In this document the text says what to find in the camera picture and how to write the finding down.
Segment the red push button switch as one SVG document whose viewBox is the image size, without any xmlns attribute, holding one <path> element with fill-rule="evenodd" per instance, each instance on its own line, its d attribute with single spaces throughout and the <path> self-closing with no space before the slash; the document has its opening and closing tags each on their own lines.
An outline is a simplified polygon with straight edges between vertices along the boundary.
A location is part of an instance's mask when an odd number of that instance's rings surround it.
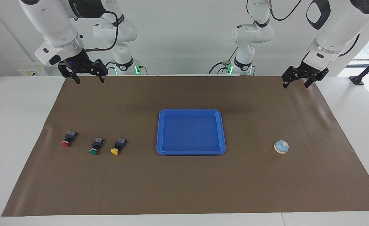
<svg viewBox="0 0 369 226">
<path fill-rule="evenodd" d="M 64 147 L 70 147 L 71 143 L 78 137 L 78 132 L 74 130 L 70 130 L 67 132 L 65 139 L 60 142 L 60 144 Z"/>
</svg>

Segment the green push button switch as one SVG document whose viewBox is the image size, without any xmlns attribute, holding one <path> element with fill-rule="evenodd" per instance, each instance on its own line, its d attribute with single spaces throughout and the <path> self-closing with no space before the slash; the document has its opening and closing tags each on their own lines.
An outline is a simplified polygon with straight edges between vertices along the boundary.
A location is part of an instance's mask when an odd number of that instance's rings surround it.
<svg viewBox="0 0 369 226">
<path fill-rule="evenodd" d="M 100 148 L 103 146 L 103 144 L 104 144 L 104 139 L 101 137 L 96 137 L 93 140 L 92 146 L 88 152 L 92 155 L 97 155 L 99 153 Z"/>
</svg>

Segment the yellow push button switch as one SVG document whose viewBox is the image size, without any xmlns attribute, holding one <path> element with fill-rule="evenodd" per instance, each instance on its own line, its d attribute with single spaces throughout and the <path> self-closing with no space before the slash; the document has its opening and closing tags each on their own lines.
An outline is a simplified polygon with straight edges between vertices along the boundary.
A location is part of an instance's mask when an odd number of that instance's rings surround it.
<svg viewBox="0 0 369 226">
<path fill-rule="evenodd" d="M 114 147 L 110 150 L 110 152 L 111 152 L 113 155 L 118 155 L 118 154 L 119 154 L 119 152 L 120 152 L 120 150 L 122 150 L 122 149 L 126 146 L 126 144 L 127 144 L 127 141 L 126 141 L 124 138 L 120 137 L 120 138 L 116 141 L 116 143 L 115 143 Z"/>
</svg>

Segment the light blue desk bell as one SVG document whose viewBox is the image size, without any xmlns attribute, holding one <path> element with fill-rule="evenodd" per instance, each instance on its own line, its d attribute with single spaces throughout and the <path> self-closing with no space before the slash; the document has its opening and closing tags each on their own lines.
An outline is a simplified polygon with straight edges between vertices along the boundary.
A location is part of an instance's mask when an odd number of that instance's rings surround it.
<svg viewBox="0 0 369 226">
<path fill-rule="evenodd" d="M 289 143 L 285 140 L 278 140 L 274 143 L 274 149 L 277 153 L 287 153 L 289 150 Z"/>
</svg>

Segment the blue plastic tray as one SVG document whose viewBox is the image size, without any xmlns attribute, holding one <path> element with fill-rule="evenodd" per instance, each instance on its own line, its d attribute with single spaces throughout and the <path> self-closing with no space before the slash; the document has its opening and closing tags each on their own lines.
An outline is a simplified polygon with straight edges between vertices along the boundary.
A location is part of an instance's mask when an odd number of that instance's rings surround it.
<svg viewBox="0 0 369 226">
<path fill-rule="evenodd" d="M 223 119 L 217 109 L 163 109 L 158 116 L 156 151 L 161 155 L 222 155 Z"/>
</svg>

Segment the black angled pole stand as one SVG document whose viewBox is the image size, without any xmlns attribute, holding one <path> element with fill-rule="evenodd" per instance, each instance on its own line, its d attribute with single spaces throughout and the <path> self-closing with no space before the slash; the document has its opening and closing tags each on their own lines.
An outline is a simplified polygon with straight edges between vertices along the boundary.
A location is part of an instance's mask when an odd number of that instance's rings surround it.
<svg viewBox="0 0 369 226">
<path fill-rule="evenodd" d="M 369 65 L 357 76 L 350 76 L 349 79 L 354 85 L 364 85 L 362 82 L 364 76 L 369 73 Z"/>
</svg>

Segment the brown table mat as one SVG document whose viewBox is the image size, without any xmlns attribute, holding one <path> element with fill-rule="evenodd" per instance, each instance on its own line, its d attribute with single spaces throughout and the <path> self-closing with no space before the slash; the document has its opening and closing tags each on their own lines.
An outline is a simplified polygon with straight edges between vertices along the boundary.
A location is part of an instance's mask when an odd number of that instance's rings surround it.
<svg viewBox="0 0 369 226">
<path fill-rule="evenodd" d="M 226 151 L 163 156 L 168 108 L 217 109 Z M 70 147 L 60 144 L 78 132 Z M 90 150 L 104 139 L 97 155 Z M 127 141 L 118 155 L 110 150 Z M 274 143 L 289 143 L 277 153 Z M 278 76 L 66 79 L 2 216 L 368 211 L 369 175 L 316 85 Z"/>
</svg>

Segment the white wall socket box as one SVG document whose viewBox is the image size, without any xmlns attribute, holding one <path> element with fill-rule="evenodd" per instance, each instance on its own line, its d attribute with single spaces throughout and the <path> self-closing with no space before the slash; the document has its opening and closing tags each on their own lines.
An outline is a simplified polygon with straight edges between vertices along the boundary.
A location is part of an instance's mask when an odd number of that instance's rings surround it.
<svg viewBox="0 0 369 226">
<path fill-rule="evenodd" d="M 19 62 L 17 66 L 19 76 L 49 76 L 52 71 L 40 61 Z"/>
</svg>

